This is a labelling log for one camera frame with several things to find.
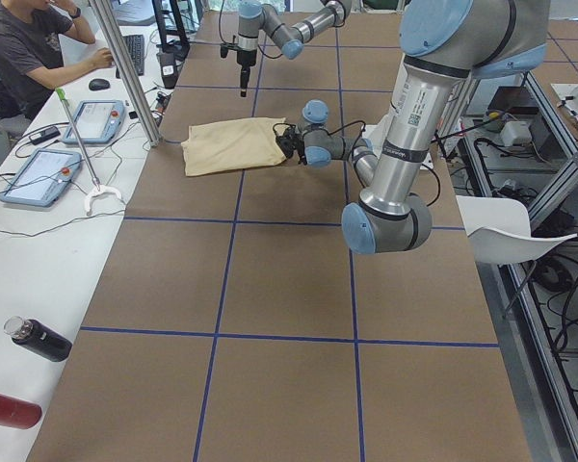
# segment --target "metal pole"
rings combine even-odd
[[[112,51],[119,75],[126,86],[126,92],[131,98],[131,102],[135,107],[142,127],[144,127],[147,140],[150,146],[154,147],[158,145],[161,134],[154,117],[152,117],[152,112],[147,105],[144,89],[139,81],[137,71],[135,70],[135,66],[133,66],[126,45],[124,44],[124,39],[122,38],[118,23],[114,18],[110,2],[109,0],[91,0],[90,3],[98,20],[98,25],[105,35],[109,49]]]

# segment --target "black water bottle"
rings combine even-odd
[[[5,322],[4,331],[11,336],[14,344],[54,362],[64,361],[72,347],[69,340],[37,320],[13,316]]]

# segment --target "beige fabric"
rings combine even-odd
[[[272,127],[284,121],[257,117],[191,126],[182,142],[186,176],[280,164],[285,156]]]

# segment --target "robot label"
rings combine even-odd
[[[427,153],[428,151],[404,149],[402,147],[395,146],[388,140],[385,140],[383,143],[383,148],[381,149],[381,154],[400,159],[401,161],[414,162],[416,164],[421,164],[424,162]]]

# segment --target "cardboard surface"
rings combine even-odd
[[[28,460],[184,460],[197,439],[211,344],[80,332]]]
[[[208,13],[198,39],[218,42],[217,21]],[[235,56],[194,43],[162,132],[295,122],[312,98],[329,129],[376,123],[399,23],[356,14],[293,62],[259,56],[247,98]],[[223,15],[225,38],[236,25]],[[578,24],[553,25],[559,49],[535,72],[546,91],[578,82],[559,39]],[[29,460],[530,460],[444,163],[430,239],[376,256],[344,245],[360,186],[340,163],[188,179],[183,167],[176,142],[150,152]],[[414,189],[431,200],[434,178],[420,172]]]

